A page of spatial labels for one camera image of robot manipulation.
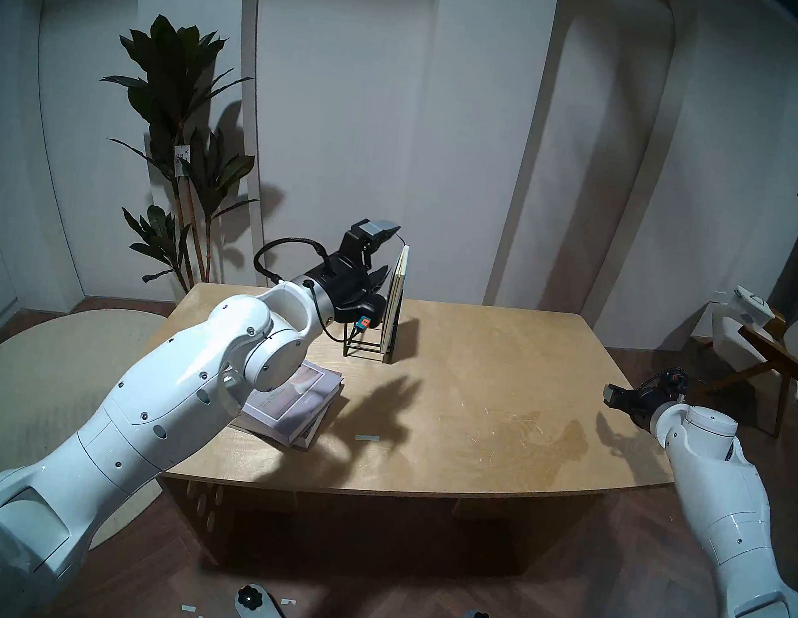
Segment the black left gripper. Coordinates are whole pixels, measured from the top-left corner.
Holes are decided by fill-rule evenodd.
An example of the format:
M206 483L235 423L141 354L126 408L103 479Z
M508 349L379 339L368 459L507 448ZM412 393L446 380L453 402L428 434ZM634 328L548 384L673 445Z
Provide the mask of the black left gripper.
M319 303L325 296L332 310L322 310L325 324L355 324L360 330L377 328L383 321L393 271L370 271L362 259L333 252L326 262L301 275L300 285L313 287Z

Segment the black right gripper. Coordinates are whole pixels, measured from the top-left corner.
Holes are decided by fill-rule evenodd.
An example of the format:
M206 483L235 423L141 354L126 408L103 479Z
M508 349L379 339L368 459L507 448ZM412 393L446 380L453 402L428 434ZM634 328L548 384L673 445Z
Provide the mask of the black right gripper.
M652 431L655 416L671 405L684 403L690 377L685 371L666 369L638 388L625 390L607 384L603 391L604 404L627 414L641 429Z

